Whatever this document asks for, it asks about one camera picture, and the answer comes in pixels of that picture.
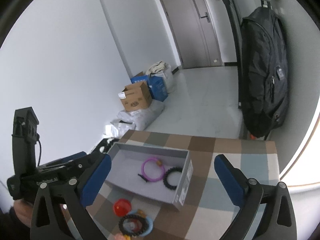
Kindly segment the person's left hand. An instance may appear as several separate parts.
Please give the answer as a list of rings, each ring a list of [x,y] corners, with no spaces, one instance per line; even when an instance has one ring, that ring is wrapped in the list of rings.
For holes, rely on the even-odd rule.
[[[23,199],[14,201],[12,211],[13,211],[14,219],[18,225],[25,226],[28,229],[31,227],[33,208],[34,208],[33,204]]]

